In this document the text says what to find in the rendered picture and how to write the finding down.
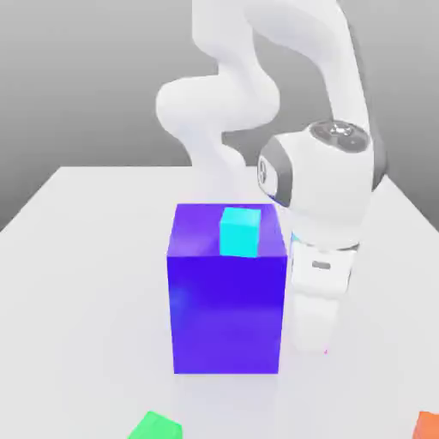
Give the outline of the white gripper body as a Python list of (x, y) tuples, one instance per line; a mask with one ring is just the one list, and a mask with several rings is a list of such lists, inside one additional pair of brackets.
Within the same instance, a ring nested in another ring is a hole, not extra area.
[(308, 302), (339, 301), (348, 290), (356, 250), (292, 248), (292, 298)]

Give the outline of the small cyan cube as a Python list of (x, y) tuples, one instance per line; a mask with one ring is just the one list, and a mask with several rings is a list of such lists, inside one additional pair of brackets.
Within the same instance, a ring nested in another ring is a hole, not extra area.
[(219, 253), (256, 258), (261, 217), (260, 209), (226, 207), (219, 222)]

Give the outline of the small orange cube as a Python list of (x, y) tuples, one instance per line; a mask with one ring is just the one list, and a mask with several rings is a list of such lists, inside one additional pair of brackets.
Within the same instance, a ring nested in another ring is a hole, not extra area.
[(421, 411), (412, 439), (439, 439), (439, 414)]

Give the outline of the small green cube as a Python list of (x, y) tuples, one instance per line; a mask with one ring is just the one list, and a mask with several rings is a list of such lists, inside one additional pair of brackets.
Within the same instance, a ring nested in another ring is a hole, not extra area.
[(183, 439), (181, 424), (156, 412), (147, 412), (127, 439)]

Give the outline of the large purple box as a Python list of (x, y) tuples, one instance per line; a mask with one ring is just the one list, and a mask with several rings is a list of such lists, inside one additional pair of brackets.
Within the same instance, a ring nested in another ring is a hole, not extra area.
[(273, 205), (258, 204), (255, 258), (220, 254), (223, 204), (179, 203), (167, 250), (177, 374), (275, 374), (287, 253)]

